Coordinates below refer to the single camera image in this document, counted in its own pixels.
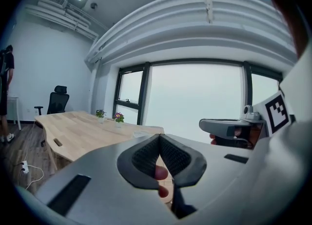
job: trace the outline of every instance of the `chair headrest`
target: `chair headrest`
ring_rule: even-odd
[[[57,93],[66,94],[67,93],[67,87],[58,85],[58,86],[55,87],[54,91],[57,92]]]

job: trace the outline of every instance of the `window frame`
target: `window frame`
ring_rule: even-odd
[[[156,61],[156,62],[146,62],[144,64],[138,64],[134,66],[129,66],[125,68],[120,68],[116,89],[115,89],[115,98],[114,98],[114,106],[113,106],[113,115],[116,113],[117,104],[121,106],[125,106],[128,108],[138,110],[137,115],[137,125],[143,125],[143,118],[144,118],[144,110],[145,110],[145,102],[146,102],[146,95],[147,95],[147,87],[148,87],[148,80],[150,74],[150,67],[151,66],[162,66],[162,65],[170,65],[170,64],[221,64],[221,65],[231,65],[231,66],[239,66],[243,70],[243,77],[242,77],[242,84],[243,84],[243,98],[242,98],[242,105],[252,105],[253,101],[253,81],[252,81],[252,74],[257,74],[260,76],[268,77],[275,79],[279,82],[282,82],[283,75],[281,72],[274,71],[272,69],[249,63],[247,61],[233,61],[233,60],[224,60],[224,59],[202,59],[202,58],[194,58],[194,59],[174,59],[174,60],[164,60],[164,61]],[[124,74],[133,73],[142,71],[142,80],[140,85],[140,93],[138,98],[138,104],[125,102],[118,99],[119,92],[120,92],[120,84],[121,84],[121,77]]]
[[[139,65],[119,69],[116,89],[115,89],[115,96],[114,96],[113,116],[116,113],[117,104],[128,107],[128,108],[136,109],[138,110],[136,123],[137,125],[142,125],[143,117],[144,117],[147,85],[148,85],[148,75],[150,73],[150,66],[151,64],[149,62],[146,62],[145,64],[139,64]],[[122,75],[133,73],[133,72],[139,72],[139,71],[142,71],[143,73],[142,73],[138,103],[121,101],[118,97],[120,93]]]

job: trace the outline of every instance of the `black gripper pad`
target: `black gripper pad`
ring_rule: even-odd
[[[134,187],[158,189],[156,161],[161,155],[175,187],[195,185],[206,170],[203,155],[166,135],[154,135],[123,151],[117,159],[120,174]]]

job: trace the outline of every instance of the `potted plant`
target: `potted plant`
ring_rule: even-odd
[[[116,127],[120,128],[121,124],[123,123],[123,120],[125,119],[125,117],[121,113],[116,113],[114,115],[113,119],[116,122]]]
[[[104,116],[105,116],[104,110],[97,110],[96,111],[96,117],[99,123],[104,123]]]

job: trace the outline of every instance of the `wooden tabletop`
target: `wooden tabletop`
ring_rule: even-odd
[[[164,133],[161,127],[123,123],[118,128],[112,120],[99,123],[97,117],[83,111],[36,116],[35,120],[43,126],[45,140],[51,150],[70,161],[75,161],[94,149],[133,139],[135,131]],[[157,165],[164,166],[161,158]],[[169,189],[169,196],[163,200],[166,203],[172,199],[171,176],[159,183]]]

